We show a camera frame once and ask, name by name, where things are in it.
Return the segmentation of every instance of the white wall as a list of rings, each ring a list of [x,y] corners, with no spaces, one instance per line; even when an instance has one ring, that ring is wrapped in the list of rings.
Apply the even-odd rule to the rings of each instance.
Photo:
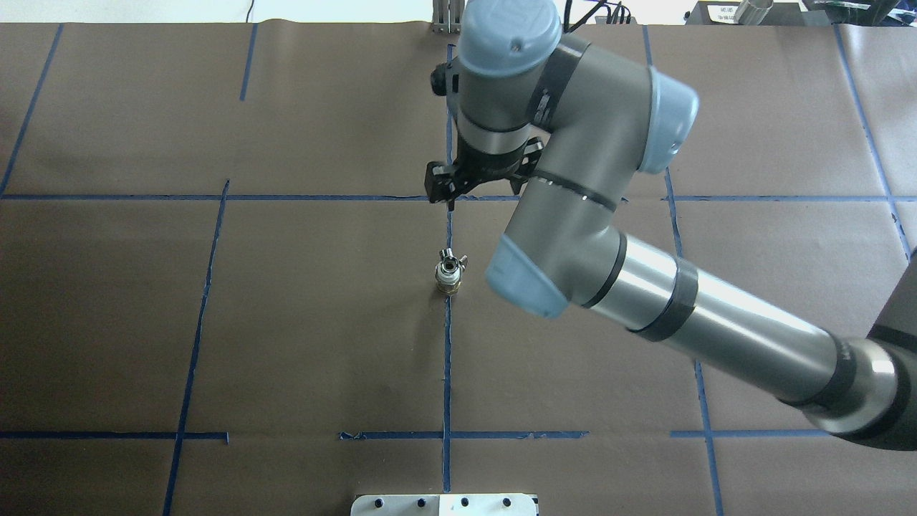
[[[624,4],[640,23],[681,25],[696,0],[629,0]],[[555,0],[563,11],[564,0]],[[398,22],[429,21],[432,0],[255,0],[254,21]],[[592,6],[573,0],[572,17]],[[0,21],[14,22],[241,22],[249,0],[0,0]]]

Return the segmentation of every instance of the metal bracket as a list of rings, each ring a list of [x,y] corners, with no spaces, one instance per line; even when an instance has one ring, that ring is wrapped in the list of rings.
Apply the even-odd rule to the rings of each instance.
[[[458,34],[465,14],[465,0],[433,0],[433,31]]]
[[[522,493],[364,495],[350,516],[538,516],[537,500]]]

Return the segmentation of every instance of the table surface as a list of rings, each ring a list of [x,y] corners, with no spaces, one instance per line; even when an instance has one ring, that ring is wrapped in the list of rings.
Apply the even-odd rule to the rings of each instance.
[[[579,34],[702,99],[616,226],[865,335],[917,243],[917,37]],[[491,292],[509,185],[451,215],[424,198],[451,131],[427,76],[454,42],[419,22],[0,26],[0,513],[346,514],[451,490],[543,514],[911,514],[911,454]],[[449,301],[447,245],[470,257]]]

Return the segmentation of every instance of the label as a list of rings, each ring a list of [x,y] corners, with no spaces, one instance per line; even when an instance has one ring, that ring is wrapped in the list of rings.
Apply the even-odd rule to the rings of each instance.
[[[707,6],[707,13],[714,23],[730,23],[735,25],[735,10],[738,6]]]

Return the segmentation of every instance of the blue tape line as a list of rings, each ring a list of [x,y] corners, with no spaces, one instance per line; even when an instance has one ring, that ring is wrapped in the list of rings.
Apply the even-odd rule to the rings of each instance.
[[[446,62],[452,62],[446,45]],[[446,162],[452,164],[452,114],[446,103]],[[452,247],[452,211],[446,212],[446,247]],[[443,492],[452,491],[452,298],[446,297],[445,350],[443,353]]]
[[[649,30],[646,25],[643,26],[643,43],[646,49],[646,64],[652,66],[653,51],[649,42]],[[684,248],[681,245],[678,209],[675,206],[675,188],[672,186],[672,174],[668,167],[666,167],[666,199],[668,201],[668,214],[672,219],[675,252],[680,258],[683,258]],[[710,468],[710,483],[713,489],[713,506],[716,508],[716,516],[723,516],[723,496],[720,492],[720,473],[716,466],[716,451],[713,448],[710,412],[707,410],[707,392],[706,386],[703,384],[703,369],[698,361],[694,361],[694,377],[697,380],[697,397],[701,402],[701,419],[703,420],[704,443],[707,447],[707,464]]]
[[[214,195],[12,194],[11,201],[218,201]]]
[[[184,399],[182,400],[182,413],[178,421],[178,434],[175,436],[175,448],[172,451],[172,464],[169,472],[169,486],[166,488],[166,499],[162,507],[162,516],[171,512],[172,495],[175,492],[175,480],[178,477],[178,464],[182,456],[182,443],[184,429],[188,422],[188,407],[191,405],[191,392],[194,385],[194,369],[197,368],[197,357],[201,349],[201,335],[204,331],[204,313],[207,310],[207,299],[210,296],[210,285],[214,278],[214,258],[216,257],[216,244],[220,240],[220,228],[223,226],[223,214],[226,212],[226,192],[229,191],[229,181],[223,185],[223,194],[220,199],[220,209],[216,214],[214,240],[210,245],[210,259],[207,262],[207,275],[204,280],[204,293],[201,295],[201,309],[197,314],[197,329],[194,331],[194,346],[191,350],[191,362],[188,365],[188,378],[184,385]]]
[[[894,218],[895,227],[898,229],[898,238],[901,240],[901,248],[904,250],[904,255],[910,261],[911,244],[908,242],[908,236],[905,234],[904,227],[901,225],[901,216],[898,213],[898,207],[895,205],[895,196],[891,193],[889,178],[885,174],[885,167],[882,166],[882,159],[878,156],[876,141],[873,139],[872,129],[869,128],[869,122],[866,120],[866,111],[863,110],[863,103],[860,101],[859,91],[856,89],[854,75],[850,72],[850,62],[847,60],[847,51],[844,48],[844,39],[841,37],[841,29],[837,25],[834,25],[834,38],[837,40],[837,49],[841,53],[841,64],[844,66],[844,75],[847,76],[847,84],[850,85],[850,93],[853,95],[854,104],[856,104],[856,112],[860,117],[860,123],[863,125],[863,132],[866,133],[869,152],[872,153],[872,160],[878,170],[878,179],[882,183],[882,190],[885,192],[885,197],[889,202],[889,208],[891,208],[891,216]]]
[[[245,102],[245,95],[249,92],[249,75],[251,74],[251,57],[255,54],[255,38],[258,36],[258,24],[251,24],[251,39],[249,39],[249,56],[245,60],[245,74],[242,75],[242,91],[238,99]]]
[[[884,196],[675,196],[679,202],[887,202]]]
[[[341,441],[383,441],[407,439],[443,439],[443,432],[341,432],[337,438]],[[589,435],[586,431],[530,431],[530,432],[449,432],[453,439],[582,439]]]
[[[453,439],[582,439],[588,432],[452,432]]]
[[[675,206],[675,188],[672,186],[672,174],[668,171],[668,167],[666,167],[666,199],[668,201],[668,216],[672,219],[675,252],[679,257],[684,258],[684,249],[681,247],[681,231],[679,230],[679,213],[678,208]]]
[[[452,241],[452,212],[449,212],[449,242]],[[443,492],[452,489],[452,297],[446,297],[446,351],[443,381]]]
[[[711,432],[716,438],[768,438],[768,437],[831,437],[831,434],[821,430],[714,430]],[[703,439],[705,431],[681,430],[669,433],[672,439]]]
[[[41,86],[45,84],[45,78],[48,77],[48,69],[51,66],[51,61],[54,59],[54,52],[57,51],[58,43],[61,41],[62,32],[63,24],[60,23],[58,24],[57,32],[54,33],[54,41],[51,42],[51,48],[48,50],[48,57],[45,58],[45,66],[41,69],[39,82],[35,84],[35,92],[32,94],[32,100],[28,103],[26,115],[22,118],[22,125],[19,126],[19,135],[16,137],[16,143],[13,144],[13,151],[9,154],[9,161],[6,162],[6,171],[3,175],[3,181],[0,182],[0,197],[3,197],[3,193],[6,191],[6,185],[9,184],[10,175],[13,174],[13,167],[16,166],[16,158],[19,156],[19,149],[22,147],[22,140],[26,137],[28,122],[31,121],[32,114],[35,113],[35,105],[39,102]]]
[[[213,194],[9,194],[9,201],[218,201]],[[678,202],[885,202],[884,196],[674,196]],[[369,196],[333,194],[234,194],[228,201],[425,201],[426,196]],[[460,196],[458,200],[470,202],[504,202],[519,200],[519,196]],[[917,202],[917,196],[895,197],[898,202]]]
[[[649,28],[643,26],[643,49],[646,51],[646,66],[653,66],[653,51],[649,46]]]
[[[442,439],[443,432],[341,432],[337,435],[341,441],[382,441],[399,439]]]
[[[171,440],[175,439],[176,435],[176,432],[0,432],[0,439]],[[228,443],[229,432],[189,432],[185,434],[184,438],[200,441],[226,441]]]
[[[707,406],[707,387],[703,383],[703,367],[694,361],[694,377],[697,379],[697,398],[701,402],[703,420],[703,440],[707,446],[707,462],[710,466],[710,481],[713,486],[713,505],[717,516],[723,516],[723,495],[720,492],[720,472],[716,467],[716,451],[713,448],[713,430],[710,425],[710,411]]]

